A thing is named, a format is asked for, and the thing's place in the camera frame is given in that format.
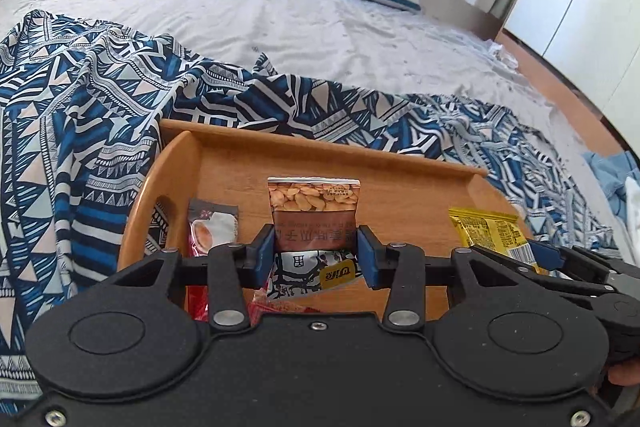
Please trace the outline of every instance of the human hand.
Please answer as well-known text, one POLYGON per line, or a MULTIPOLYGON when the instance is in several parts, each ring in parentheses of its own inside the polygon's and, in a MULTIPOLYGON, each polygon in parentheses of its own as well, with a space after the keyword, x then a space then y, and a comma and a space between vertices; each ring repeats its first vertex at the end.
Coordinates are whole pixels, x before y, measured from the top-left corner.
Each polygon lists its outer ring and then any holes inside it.
POLYGON ((613 385, 640 384, 640 359, 631 359, 609 369, 609 381, 613 385))

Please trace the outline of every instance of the blue geometric patterned blanket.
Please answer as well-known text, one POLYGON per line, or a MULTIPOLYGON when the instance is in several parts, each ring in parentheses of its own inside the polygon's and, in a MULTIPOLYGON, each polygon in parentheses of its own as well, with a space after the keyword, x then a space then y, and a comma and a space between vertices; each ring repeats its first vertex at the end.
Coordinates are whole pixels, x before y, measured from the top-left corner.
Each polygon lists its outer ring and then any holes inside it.
MULTIPOLYGON (((24 332, 116 269, 131 205, 174 118, 485 167, 539 239, 614 248, 557 157, 505 107, 252 71, 99 20, 30 12, 0 42, 0 410, 38 396, 24 332)), ((164 223, 147 241, 163 240, 164 223)))

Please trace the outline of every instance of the wooden tray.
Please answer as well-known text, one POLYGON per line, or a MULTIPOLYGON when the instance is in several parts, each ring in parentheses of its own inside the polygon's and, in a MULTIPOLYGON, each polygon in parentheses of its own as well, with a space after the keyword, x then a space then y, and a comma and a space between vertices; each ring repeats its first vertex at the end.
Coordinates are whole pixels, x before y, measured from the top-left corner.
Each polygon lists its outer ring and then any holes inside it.
MULTIPOLYGON (((168 213, 168 247, 188 251, 187 210, 197 197, 239 207, 239 237, 250 242, 271 222, 269 176, 357 178, 362 184, 356 212, 382 243, 403 241, 427 255, 448 256, 460 239, 450 222, 450 206, 514 213, 513 207, 485 179, 481 169, 354 146, 162 120, 167 147, 149 171, 124 234, 118 269, 143 256, 156 201, 168 213)), ((522 230, 526 227, 519 221, 522 230)), ((341 288, 296 298, 326 312, 384 310, 388 291, 372 291, 363 279, 341 288)), ((447 310, 444 289, 429 289, 427 312, 447 310)))

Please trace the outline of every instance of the mattress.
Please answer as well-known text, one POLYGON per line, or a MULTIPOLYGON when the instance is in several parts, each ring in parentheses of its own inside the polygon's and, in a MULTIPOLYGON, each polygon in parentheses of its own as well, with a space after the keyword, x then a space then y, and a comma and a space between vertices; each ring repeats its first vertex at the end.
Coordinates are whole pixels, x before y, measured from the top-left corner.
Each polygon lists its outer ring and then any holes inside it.
POLYGON ((558 150, 596 217, 613 227, 623 258, 632 261, 624 227, 581 158, 582 140, 526 78, 467 32, 365 0, 0 0, 0 34, 32 9, 169 33, 207 57, 249 68, 264 52, 280 71, 505 105, 558 150))

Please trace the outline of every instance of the patterned blanket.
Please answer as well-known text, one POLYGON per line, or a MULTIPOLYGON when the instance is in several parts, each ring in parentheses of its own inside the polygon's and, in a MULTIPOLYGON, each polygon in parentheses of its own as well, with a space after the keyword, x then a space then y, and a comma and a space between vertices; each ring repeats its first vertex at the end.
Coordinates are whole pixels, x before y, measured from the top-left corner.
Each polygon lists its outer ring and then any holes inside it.
MULTIPOLYGON (((252 71, 169 35, 33 11, 0 42, 0 410, 40 390, 24 332, 114 272, 132 202, 174 118, 485 167, 539 239, 614 248, 557 156, 505 107, 252 71)), ((147 241, 162 244, 158 213, 147 241)))

